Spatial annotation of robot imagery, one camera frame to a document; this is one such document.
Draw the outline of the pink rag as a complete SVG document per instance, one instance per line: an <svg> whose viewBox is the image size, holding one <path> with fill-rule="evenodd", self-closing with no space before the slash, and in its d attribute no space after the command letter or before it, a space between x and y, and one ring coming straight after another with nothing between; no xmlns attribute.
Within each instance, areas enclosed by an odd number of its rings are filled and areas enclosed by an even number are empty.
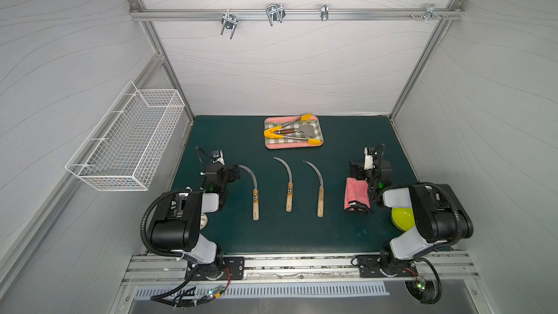
<svg viewBox="0 0 558 314"><path fill-rule="evenodd" d="M369 213L371 203L368 189L369 185L365 180L348 177L344 194L344 210L346 212Z"/></svg>

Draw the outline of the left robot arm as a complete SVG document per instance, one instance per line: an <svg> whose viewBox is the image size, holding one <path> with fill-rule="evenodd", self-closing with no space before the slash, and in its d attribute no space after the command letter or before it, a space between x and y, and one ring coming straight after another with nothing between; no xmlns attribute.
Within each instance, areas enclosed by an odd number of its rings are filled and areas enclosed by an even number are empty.
<svg viewBox="0 0 558 314"><path fill-rule="evenodd" d="M209 280L225 270L222 248L201 234L202 215L223 209L227 185L240 179L237 164L210 164L198 190L189 188L162 193L146 209L140 223L140 238L152 254L177 257L197 267Z"/></svg>

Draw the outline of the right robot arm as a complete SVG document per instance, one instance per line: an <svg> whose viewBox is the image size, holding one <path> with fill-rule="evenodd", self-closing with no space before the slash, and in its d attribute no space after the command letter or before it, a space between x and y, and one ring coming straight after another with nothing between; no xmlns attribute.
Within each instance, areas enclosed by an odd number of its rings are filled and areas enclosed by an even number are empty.
<svg viewBox="0 0 558 314"><path fill-rule="evenodd" d="M391 178L389 162L349 163L345 211L369 213L376 205L392 212L409 209L414 219L408 230L383 245L378 256L357 256L359 267L370 272L378 268L386 277L395 277L418 258L472 237L474 225L448 184L393 186Z"/></svg>

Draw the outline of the lime green bowl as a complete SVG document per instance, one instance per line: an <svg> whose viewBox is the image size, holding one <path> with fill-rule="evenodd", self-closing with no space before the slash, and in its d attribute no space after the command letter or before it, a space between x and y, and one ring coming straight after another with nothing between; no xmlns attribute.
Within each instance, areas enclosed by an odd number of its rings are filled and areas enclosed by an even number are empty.
<svg viewBox="0 0 558 314"><path fill-rule="evenodd" d="M394 226L402 231L409 231L416 225L414 212L411 208L392 208L391 220Z"/></svg>

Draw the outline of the yellow tipped metal tongs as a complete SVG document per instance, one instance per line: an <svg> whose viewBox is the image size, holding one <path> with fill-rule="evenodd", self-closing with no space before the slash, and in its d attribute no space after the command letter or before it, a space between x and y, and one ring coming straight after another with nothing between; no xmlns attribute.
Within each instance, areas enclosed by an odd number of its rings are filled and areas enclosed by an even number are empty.
<svg viewBox="0 0 558 314"><path fill-rule="evenodd" d="M296 117L289 122L281 123L263 132L265 138L273 140L292 140L295 142L305 142L308 145L321 145L322 141L316 138L313 127L307 132L305 128L310 125L311 113L306 113Z"/></svg>

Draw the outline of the pink checkered tray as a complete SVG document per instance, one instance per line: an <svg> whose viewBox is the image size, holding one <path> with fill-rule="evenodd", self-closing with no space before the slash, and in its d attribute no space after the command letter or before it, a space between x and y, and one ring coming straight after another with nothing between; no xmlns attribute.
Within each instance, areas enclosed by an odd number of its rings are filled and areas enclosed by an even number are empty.
<svg viewBox="0 0 558 314"><path fill-rule="evenodd" d="M293 119L296 119L296 117L298 116L282 116L282 117L267 118L264 120L264 131L266 129L270 129L271 127L275 127L281 123L289 122ZM316 138L321 140L323 144L324 136L318 117L312 115L312 119L309 121L309 123L310 125L314 126ZM264 137L264 145L266 146L267 149L270 150L289 149L289 148L311 148L311 147L321 146L321 145L308 145L305 142L295 142L292 140L273 140L265 137Z"/></svg>

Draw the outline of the small metal spatula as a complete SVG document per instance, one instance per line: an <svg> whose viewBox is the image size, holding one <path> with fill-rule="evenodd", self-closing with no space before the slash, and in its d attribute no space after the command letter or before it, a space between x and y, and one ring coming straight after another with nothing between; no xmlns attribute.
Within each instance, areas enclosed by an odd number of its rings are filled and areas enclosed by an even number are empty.
<svg viewBox="0 0 558 314"><path fill-rule="evenodd" d="M282 129L278 132L280 135L300 134L306 138L315 138L315 128L310 124L303 124L298 128Z"/></svg>

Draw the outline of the white vent strip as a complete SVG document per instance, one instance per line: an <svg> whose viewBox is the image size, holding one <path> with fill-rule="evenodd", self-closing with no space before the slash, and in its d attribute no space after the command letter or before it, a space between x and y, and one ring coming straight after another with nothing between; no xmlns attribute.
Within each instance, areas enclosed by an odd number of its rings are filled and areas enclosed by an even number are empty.
<svg viewBox="0 0 558 314"><path fill-rule="evenodd" d="M189 289L185 299L200 299L219 285L200 283L187 285L178 292ZM136 300L149 300L152 296L168 292L173 286L138 286ZM257 298L349 298L389 296L383 281L325 282L325 283L232 283L222 295L225 299Z"/></svg>

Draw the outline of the metal U-bolt clamp left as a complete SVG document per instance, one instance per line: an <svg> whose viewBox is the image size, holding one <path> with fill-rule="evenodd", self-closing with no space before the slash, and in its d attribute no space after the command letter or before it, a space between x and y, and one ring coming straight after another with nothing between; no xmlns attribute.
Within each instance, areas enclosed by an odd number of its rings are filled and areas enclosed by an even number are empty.
<svg viewBox="0 0 558 314"><path fill-rule="evenodd" d="M222 16L222 27L220 34L223 35L225 31L230 31L230 39L234 37L235 31L238 27L238 19L235 15L226 13Z"/></svg>

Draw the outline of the metal u-bolt clamp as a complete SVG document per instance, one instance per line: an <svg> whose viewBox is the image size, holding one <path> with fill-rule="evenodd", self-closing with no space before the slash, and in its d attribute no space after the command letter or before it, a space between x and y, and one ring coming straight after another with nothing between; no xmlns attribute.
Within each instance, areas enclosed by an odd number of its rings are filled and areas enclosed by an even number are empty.
<svg viewBox="0 0 558 314"><path fill-rule="evenodd" d="M225 31L230 31L230 39L234 37L235 31L238 27L238 19L235 15L226 13L222 16L222 27L220 34L223 35Z"/></svg>
<svg viewBox="0 0 558 314"><path fill-rule="evenodd" d="M271 26L275 22L283 23L283 19L286 16L285 7L283 4L271 4L265 9L267 19Z"/></svg>

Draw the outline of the metal U-bolt clamp middle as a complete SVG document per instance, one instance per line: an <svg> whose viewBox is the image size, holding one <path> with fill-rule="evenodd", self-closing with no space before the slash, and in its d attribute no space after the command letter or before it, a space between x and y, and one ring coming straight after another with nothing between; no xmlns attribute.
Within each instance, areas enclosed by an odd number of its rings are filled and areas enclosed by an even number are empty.
<svg viewBox="0 0 558 314"><path fill-rule="evenodd" d="M271 4L265 9L267 19L271 26L275 22L283 23L283 19L286 16L285 7L283 4Z"/></svg>

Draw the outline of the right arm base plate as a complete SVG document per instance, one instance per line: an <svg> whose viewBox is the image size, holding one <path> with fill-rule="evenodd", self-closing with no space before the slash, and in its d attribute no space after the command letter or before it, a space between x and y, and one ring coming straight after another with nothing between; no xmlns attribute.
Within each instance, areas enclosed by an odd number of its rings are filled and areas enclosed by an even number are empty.
<svg viewBox="0 0 558 314"><path fill-rule="evenodd" d="M414 278L418 270L411 261L398 260L380 254L360 254L350 261L359 276L365 279Z"/></svg>

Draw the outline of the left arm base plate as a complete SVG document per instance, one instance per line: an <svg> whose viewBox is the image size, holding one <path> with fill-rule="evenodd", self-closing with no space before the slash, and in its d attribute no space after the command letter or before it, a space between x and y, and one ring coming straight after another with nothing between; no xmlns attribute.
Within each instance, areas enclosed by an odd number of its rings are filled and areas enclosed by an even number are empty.
<svg viewBox="0 0 558 314"><path fill-rule="evenodd" d="M213 263L189 265L185 280L190 281L228 281L244 279L244 257L218 257Z"/></svg>

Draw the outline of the metal bracket with bolts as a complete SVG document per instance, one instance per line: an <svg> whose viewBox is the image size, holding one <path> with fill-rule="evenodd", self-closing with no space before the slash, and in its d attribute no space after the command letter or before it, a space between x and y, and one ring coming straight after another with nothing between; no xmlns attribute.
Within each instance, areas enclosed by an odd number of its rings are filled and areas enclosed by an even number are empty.
<svg viewBox="0 0 558 314"><path fill-rule="evenodd" d="M436 11L436 7L434 4L430 4L430 6L427 7L427 9L421 13L420 15L410 15L410 18L413 20L421 20L423 22L427 22L430 20L437 20L437 21L441 21L441 20L447 20L449 19L449 16L447 14L440 14Z"/></svg>

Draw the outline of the aluminium crossbar rail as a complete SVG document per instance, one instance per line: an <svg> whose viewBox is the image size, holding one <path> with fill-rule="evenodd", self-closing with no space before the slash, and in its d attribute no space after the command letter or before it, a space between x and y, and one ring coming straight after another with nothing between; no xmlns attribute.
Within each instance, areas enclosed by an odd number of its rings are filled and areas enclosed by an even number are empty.
<svg viewBox="0 0 558 314"><path fill-rule="evenodd" d="M329 7L327 21L378 21L378 20L413 20L410 15L420 15L426 8L418 9L335 9ZM463 10L449 10L436 8L440 14L449 16L448 20L460 20L465 16ZM321 21L321 8L314 9L285 9L286 16L283 21ZM172 22L172 21L198 21L219 22L226 13L233 14L238 21L267 21L264 9L237 9L237 10L141 10L131 13L134 21L147 22Z"/></svg>

